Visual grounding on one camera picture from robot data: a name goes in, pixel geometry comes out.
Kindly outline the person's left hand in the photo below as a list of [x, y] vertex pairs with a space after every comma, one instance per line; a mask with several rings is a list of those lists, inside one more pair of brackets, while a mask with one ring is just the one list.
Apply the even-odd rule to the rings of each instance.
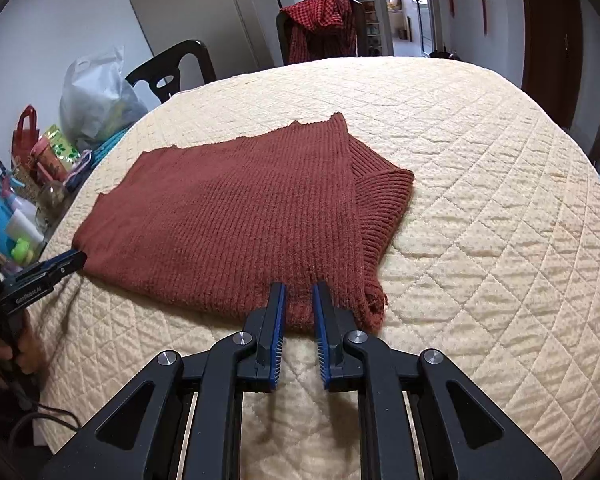
[[[46, 370], [46, 355], [40, 337], [32, 330], [30, 315], [23, 311], [23, 328], [18, 338], [19, 353], [13, 357], [12, 348], [0, 339], [0, 361], [14, 359], [26, 375], [41, 376]], [[6, 388], [0, 377], [0, 388]]]

